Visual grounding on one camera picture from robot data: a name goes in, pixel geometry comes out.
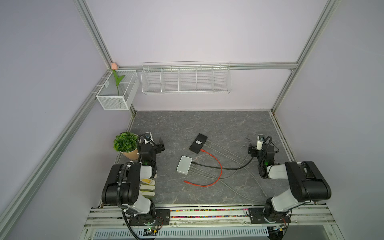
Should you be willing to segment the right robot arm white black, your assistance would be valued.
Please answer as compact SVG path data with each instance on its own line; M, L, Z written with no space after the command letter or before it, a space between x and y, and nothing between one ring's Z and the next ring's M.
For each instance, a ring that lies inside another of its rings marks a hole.
M261 178L289 182L289 188L278 196L268 198L262 209L247 210L252 224L288 224L294 208L331 198L331 188L314 162L276 164L276 151L270 143L263 143L260 147L250 144L248 153L257 158Z

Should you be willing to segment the black network switch box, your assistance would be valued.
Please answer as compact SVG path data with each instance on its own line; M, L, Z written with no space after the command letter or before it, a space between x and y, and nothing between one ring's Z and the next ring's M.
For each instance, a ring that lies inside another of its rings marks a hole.
M191 146L189 148L190 151L195 153L195 154L199 154L202 147L206 143L207 139L208 139L207 136L205 136L203 134L198 134L198 136L196 137L196 139L193 141L193 143L191 144Z

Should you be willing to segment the white network switch box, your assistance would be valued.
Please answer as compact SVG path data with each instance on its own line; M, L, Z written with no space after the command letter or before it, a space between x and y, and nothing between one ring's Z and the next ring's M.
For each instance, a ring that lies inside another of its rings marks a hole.
M179 164L177 166L177 172L179 174L187 175L192 164L193 159L187 156L181 156Z

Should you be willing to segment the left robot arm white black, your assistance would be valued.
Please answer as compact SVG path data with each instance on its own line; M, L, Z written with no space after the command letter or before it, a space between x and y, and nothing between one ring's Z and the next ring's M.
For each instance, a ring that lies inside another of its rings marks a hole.
M135 226L153 225L157 222L155 204L143 196L141 181L153 179L157 174L157 154L165 150L159 143L144 141L139 144L139 162L113 165L102 191L102 203L119 207L128 223Z

